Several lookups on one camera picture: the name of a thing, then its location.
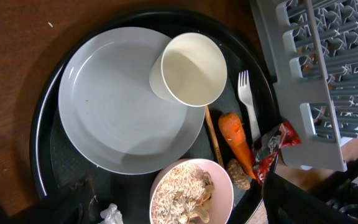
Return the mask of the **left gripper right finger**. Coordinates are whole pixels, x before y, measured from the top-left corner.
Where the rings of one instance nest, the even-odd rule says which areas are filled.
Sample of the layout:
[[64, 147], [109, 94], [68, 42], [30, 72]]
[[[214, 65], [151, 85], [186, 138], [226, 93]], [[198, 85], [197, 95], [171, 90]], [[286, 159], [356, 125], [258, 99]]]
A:
[[277, 175], [277, 161], [275, 157], [262, 188], [269, 223], [358, 223]]

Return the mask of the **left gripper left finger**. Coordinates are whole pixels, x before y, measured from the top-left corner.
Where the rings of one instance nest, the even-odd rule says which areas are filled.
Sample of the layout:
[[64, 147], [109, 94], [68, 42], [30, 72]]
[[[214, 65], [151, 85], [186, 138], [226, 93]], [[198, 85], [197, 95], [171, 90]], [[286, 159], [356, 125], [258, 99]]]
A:
[[94, 218], [93, 181], [85, 177], [47, 195], [33, 206], [13, 215], [11, 223], [91, 223]]

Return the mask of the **white tissue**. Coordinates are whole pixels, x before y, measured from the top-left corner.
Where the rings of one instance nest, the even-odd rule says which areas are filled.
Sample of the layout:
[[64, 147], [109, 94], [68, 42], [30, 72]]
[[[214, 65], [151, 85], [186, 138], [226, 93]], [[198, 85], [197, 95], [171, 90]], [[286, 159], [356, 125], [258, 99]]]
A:
[[122, 214], [116, 204], [111, 203], [107, 209], [100, 212], [100, 216], [103, 220], [99, 224], [123, 224]]

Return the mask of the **grey round plate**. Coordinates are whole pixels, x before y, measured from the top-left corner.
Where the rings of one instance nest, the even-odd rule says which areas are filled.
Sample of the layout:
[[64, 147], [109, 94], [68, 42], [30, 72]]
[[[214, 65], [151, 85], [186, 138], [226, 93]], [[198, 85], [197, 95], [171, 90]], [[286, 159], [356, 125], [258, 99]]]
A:
[[93, 164], [119, 174], [163, 169], [189, 150], [204, 109], [157, 97], [149, 72], [168, 36], [141, 27], [95, 35], [67, 63], [58, 90], [63, 128]]

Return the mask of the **white paper cup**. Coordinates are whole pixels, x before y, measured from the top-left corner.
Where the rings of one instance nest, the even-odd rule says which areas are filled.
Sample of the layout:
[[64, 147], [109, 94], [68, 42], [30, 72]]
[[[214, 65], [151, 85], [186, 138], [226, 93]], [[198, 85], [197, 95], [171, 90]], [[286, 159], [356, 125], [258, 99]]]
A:
[[161, 99], [191, 107], [216, 101], [227, 82], [226, 59], [209, 37], [188, 32], [173, 38], [149, 75], [152, 91]]

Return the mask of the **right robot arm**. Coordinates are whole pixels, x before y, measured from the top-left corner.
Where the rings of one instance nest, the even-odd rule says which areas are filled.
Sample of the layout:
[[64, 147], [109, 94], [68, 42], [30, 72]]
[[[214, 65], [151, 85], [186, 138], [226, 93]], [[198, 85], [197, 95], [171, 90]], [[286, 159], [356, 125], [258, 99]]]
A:
[[330, 207], [358, 221], [358, 159], [347, 171], [335, 172], [311, 193]]

